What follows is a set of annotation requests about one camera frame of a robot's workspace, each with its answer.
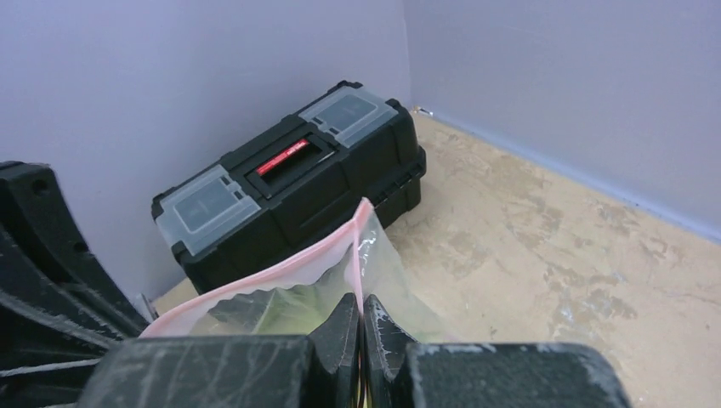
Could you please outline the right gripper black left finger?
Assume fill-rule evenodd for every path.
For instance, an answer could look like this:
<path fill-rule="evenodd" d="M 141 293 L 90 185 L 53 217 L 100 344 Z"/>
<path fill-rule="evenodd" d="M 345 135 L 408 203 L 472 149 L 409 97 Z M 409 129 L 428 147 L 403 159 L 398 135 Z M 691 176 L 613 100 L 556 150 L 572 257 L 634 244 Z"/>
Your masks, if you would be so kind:
<path fill-rule="evenodd" d="M 309 334 L 314 346 L 306 392 L 308 407 L 356 407 L 360 385 L 360 312 L 355 295 L 344 294 Z"/>

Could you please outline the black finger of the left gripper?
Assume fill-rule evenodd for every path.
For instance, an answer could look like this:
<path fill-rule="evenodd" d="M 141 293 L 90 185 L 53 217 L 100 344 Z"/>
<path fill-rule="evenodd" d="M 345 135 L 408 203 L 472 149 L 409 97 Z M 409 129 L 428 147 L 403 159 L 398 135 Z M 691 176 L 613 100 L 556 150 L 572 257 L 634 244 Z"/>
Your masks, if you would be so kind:
<path fill-rule="evenodd" d="M 73 405 L 149 321 L 90 250 L 50 166 L 1 165 L 1 404 Z"/>

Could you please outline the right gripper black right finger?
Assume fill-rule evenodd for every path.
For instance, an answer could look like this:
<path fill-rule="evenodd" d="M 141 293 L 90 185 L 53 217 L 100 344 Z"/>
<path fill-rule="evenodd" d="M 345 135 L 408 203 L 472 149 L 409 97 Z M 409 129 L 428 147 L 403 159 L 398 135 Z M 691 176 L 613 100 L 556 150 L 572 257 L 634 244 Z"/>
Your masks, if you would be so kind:
<path fill-rule="evenodd" d="M 363 303 L 362 372 L 369 407 L 413 407 L 406 346 L 417 340 L 391 318 L 378 297 Z"/>

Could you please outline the green toy bok choy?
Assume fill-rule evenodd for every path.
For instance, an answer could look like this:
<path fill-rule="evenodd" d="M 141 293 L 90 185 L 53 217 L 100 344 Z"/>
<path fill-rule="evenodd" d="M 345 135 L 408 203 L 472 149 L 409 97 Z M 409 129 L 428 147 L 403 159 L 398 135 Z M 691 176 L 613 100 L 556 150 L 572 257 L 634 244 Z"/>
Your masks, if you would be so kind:
<path fill-rule="evenodd" d="M 198 327 L 213 335 L 309 334 L 346 292 L 343 284 L 314 284 L 236 294 L 211 307 Z"/>

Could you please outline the clear zip top bag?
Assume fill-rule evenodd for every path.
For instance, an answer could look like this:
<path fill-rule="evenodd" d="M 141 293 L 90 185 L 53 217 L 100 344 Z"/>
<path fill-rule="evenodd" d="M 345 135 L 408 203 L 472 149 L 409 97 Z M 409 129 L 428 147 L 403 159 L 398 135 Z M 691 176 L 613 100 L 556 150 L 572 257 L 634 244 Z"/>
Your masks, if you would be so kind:
<path fill-rule="evenodd" d="M 459 336 L 412 290 L 399 253 L 367 199 L 349 221 L 291 257 L 170 309 L 142 337 L 308 334 L 343 296 L 361 308 L 375 296 L 423 343 Z"/>

